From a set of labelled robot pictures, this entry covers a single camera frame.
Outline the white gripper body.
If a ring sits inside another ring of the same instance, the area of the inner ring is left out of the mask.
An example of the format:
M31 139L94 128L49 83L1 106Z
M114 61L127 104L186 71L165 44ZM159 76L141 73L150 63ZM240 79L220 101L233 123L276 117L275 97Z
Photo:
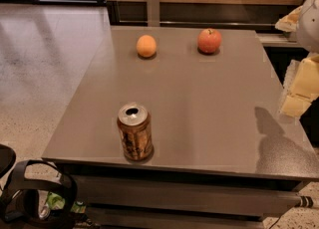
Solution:
M297 42L310 53L319 53L319 0L305 0L296 28Z

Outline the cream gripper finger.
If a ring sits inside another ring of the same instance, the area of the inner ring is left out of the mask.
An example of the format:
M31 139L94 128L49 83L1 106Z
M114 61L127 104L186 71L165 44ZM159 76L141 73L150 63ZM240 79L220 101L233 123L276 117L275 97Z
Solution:
M319 98L319 55L311 55L302 61L292 60L287 68L280 112L301 117Z
M275 24L275 28L283 32L295 32L301 10L302 7L299 6L279 19Z

